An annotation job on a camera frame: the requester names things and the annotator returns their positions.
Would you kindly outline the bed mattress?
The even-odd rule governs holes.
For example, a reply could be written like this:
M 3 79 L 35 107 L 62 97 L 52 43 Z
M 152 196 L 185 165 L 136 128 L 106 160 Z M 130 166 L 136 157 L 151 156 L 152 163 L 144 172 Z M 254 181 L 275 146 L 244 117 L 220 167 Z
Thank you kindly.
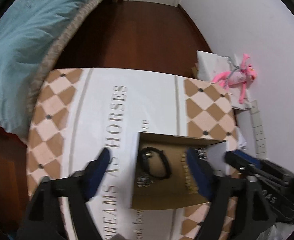
M 48 52 L 40 63 L 36 75 L 31 82 L 29 92 L 27 94 L 26 111 L 28 117 L 33 114 L 33 109 L 40 93 L 40 88 L 48 76 L 49 72 L 54 69 L 59 56 L 61 55 L 68 42 L 78 31 L 87 16 L 101 3 L 103 0 L 88 0 L 80 6 L 75 16 L 71 18 L 71 22 L 62 31 L 61 35 L 56 38 L 50 46 Z

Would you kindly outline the white covered side box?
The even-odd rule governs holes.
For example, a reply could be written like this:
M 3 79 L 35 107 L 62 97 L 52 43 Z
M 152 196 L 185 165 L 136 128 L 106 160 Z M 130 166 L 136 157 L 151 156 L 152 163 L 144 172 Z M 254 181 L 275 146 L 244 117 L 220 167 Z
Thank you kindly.
M 196 56 L 197 63 L 192 68 L 195 78 L 216 83 L 226 90 L 234 109 L 251 109 L 248 89 L 257 78 L 257 73 L 247 63 L 249 55 L 244 54 L 242 60 L 238 61 L 237 58 L 198 50 Z

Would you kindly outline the diamond pattern tablecloth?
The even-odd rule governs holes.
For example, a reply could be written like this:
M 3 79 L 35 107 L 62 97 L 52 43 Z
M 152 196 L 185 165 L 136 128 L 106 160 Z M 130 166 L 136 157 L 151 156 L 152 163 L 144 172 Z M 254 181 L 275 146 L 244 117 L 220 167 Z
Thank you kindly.
M 236 148 L 230 95 L 186 77 L 113 68 L 56 69 L 44 81 L 27 145 L 27 187 L 67 177 L 111 150 L 107 173 L 89 207 L 103 239 L 193 239 L 208 205 L 174 210 L 129 208 L 128 178 L 140 132 L 223 140 Z

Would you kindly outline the white plastic bag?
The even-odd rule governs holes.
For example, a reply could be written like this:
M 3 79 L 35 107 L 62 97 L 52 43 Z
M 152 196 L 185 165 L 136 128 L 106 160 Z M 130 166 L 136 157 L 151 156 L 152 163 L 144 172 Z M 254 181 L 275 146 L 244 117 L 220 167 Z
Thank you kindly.
M 275 223 L 262 232 L 257 240 L 286 240 L 294 231 L 294 224 Z

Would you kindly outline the white cardboard jewelry box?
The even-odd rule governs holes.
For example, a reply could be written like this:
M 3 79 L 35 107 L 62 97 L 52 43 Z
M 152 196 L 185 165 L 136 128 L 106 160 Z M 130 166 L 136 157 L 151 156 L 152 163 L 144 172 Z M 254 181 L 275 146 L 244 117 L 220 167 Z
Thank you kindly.
M 131 209 L 171 210 L 207 202 L 197 192 L 198 187 L 187 165 L 190 147 L 203 150 L 214 170 L 228 171 L 223 160 L 228 150 L 225 140 L 140 132 L 134 141 Z M 151 177 L 153 182 L 149 187 L 137 187 L 136 178 L 142 174 Z

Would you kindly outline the pink panther plush toy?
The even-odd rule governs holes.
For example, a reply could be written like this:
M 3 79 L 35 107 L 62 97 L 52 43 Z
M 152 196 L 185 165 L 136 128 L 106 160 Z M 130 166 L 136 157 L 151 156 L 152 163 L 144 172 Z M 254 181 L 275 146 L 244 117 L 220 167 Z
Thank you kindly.
M 229 88 L 240 88 L 240 95 L 238 102 L 245 103 L 246 89 L 257 78 L 257 72 L 247 61 L 250 55 L 243 54 L 240 66 L 235 66 L 233 70 L 221 72 L 216 74 L 212 79 L 212 83 L 218 83 L 222 88 L 228 90 Z

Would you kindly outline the white power strip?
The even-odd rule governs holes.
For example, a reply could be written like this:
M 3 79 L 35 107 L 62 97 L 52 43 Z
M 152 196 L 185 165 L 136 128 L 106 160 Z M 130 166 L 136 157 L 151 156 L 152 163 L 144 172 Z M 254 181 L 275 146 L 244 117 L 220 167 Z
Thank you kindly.
M 260 116 L 257 100 L 251 102 L 251 124 L 254 136 L 255 154 L 258 159 L 268 159 L 266 148 L 266 137 L 264 134 L 263 122 Z

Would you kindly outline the blue duvet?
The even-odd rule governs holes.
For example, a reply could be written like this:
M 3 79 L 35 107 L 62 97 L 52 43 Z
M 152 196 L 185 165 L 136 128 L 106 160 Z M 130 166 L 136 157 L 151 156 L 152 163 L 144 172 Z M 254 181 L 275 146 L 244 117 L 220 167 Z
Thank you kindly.
M 16 0 L 0 19 L 0 127 L 25 138 L 31 84 L 54 41 L 89 0 Z

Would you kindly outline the small silver jewelry piece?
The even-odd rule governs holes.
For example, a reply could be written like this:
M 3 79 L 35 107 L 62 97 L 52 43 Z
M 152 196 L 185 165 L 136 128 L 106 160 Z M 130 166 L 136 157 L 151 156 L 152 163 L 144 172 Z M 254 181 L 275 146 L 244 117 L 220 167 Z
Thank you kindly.
M 137 187 L 149 187 L 152 182 L 153 181 L 148 174 L 142 174 L 136 178 Z

